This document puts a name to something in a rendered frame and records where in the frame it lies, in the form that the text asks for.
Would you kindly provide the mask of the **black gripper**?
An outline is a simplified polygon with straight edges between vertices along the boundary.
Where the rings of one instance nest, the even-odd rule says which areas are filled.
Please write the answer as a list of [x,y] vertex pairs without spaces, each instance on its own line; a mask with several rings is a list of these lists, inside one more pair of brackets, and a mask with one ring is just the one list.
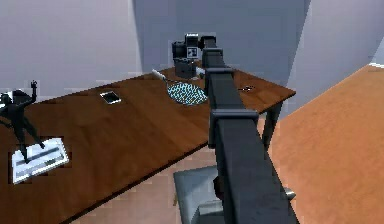
[[183,41],[175,41],[172,43],[172,55],[177,77],[191,79],[196,75],[197,47],[187,46]]

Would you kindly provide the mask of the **white cell phone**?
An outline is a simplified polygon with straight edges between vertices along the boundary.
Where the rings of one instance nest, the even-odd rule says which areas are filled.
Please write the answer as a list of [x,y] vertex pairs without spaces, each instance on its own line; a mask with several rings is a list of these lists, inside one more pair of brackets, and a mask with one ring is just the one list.
[[109,105],[116,104],[116,103],[119,103],[121,101],[119,96],[114,91],[108,91],[108,92],[101,93],[100,96]]

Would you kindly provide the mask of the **brown wooden table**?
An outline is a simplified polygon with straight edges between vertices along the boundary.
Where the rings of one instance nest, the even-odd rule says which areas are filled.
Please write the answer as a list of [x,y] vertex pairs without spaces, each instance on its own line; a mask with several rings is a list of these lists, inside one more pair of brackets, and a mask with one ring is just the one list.
[[[121,101],[109,105],[101,93]],[[27,108],[43,138],[60,137],[64,167],[25,184],[11,181],[16,141],[0,128],[0,224],[65,224],[206,146],[209,106],[182,106],[150,74]]]

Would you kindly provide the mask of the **black figure statue white base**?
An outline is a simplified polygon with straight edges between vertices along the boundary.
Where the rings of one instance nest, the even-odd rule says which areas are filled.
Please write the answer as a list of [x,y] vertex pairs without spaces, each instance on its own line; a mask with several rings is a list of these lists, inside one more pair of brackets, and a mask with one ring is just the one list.
[[17,89],[0,94],[0,124],[13,130],[17,149],[12,154],[12,182],[19,184],[69,162],[60,137],[43,141],[25,115],[37,99],[37,82],[30,83],[32,95]]

